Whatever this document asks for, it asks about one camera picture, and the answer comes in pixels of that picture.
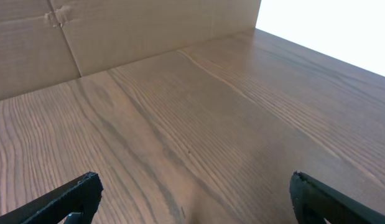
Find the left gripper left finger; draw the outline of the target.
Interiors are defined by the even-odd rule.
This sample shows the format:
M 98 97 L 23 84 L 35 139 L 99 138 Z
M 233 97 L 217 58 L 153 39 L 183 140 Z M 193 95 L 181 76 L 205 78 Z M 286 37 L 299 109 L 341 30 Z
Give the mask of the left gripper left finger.
M 103 185 L 95 172 L 87 172 L 51 192 L 0 216 L 0 223 L 86 223 L 93 221 L 102 199 Z

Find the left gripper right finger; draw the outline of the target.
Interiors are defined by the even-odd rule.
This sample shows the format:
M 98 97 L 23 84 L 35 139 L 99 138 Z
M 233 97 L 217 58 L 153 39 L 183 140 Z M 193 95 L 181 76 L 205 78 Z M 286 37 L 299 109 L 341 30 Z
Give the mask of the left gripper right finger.
M 293 173 L 289 192 L 299 224 L 385 223 L 385 215 L 303 172 Z

